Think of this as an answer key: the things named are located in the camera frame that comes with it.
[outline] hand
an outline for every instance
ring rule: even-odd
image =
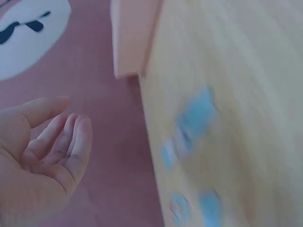
[[[68,102],[41,98],[0,111],[0,227],[33,226],[64,208],[79,184],[92,129],[88,117],[62,113]],[[53,117],[30,141],[31,129]]]

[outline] blue sticker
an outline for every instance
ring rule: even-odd
[[[214,119],[215,113],[212,90],[206,87],[176,119],[176,134],[177,140],[179,140],[177,143],[183,150],[186,150],[185,152],[182,151],[183,154],[190,153],[197,139],[205,135],[206,130]]]
[[[218,195],[207,192],[199,197],[205,227],[222,226],[222,206]]]
[[[170,201],[170,210],[176,226],[187,222],[190,219],[190,209],[188,201],[181,193],[173,194]]]
[[[164,143],[161,154],[163,158],[163,163],[167,169],[167,171],[171,171],[173,165],[177,161],[177,156],[175,154],[174,144],[171,138],[167,139]]]

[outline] wooden board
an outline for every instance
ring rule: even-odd
[[[214,189],[224,227],[303,226],[303,2],[165,0],[141,89],[166,226],[170,194],[203,226]],[[160,147],[203,86],[220,115],[196,153],[168,173]]]

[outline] pink floor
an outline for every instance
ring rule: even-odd
[[[69,95],[68,111],[93,122],[93,150],[79,188],[65,210],[40,226],[162,227],[138,80],[116,80],[113,73],[110,0],[69,2],[60,40],[33,67],[0,81],[1,109]]]

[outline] finger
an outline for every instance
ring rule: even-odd
[[[79,114],[73,113],[67,118],[63,129],[63,135],[60,138],[58,145],[52,154],[45,157],[45,159],[42,161],[43,163],[57,164],[61,159],[65,158],[72,140],[74,125],[78,116]]]
[[[28,121],[30,128],[35,128],[45,121],[61,114],[68,106],[69,99],[66,96],[57,98],[40,98],[21,106],[14,107],[13,110],[22,114]]]
[[[84,175],[89,161],[92,145],[92,126],[87,117],[82,117],[76,129],[76,140],[71,156],[66,160],[64,167],[71,173],[76,184]]]
[[[81,119],[83,119],[84,116],[80,115],[77,119],[76,119],[76,122],[75,122],[75,125],[74,125],[74,128],[73,128],[73,135],[72,135],[72,140],[71,140],[71,143],[68,147],[68,150],[67,150],[67,153],[66,153],[66,157],[69,157],[71,155],[71,152],[75,146],[75,142],[76,142],[76,135],[77,135],[77,128],[78,128],[78,125],[79,125],[79,122]]]
[[[67,113],[56,116],[37,139],[30,141],[24,151],[24,156],[42,160],[51,151],[53,144],[64,128],[67,118]]]

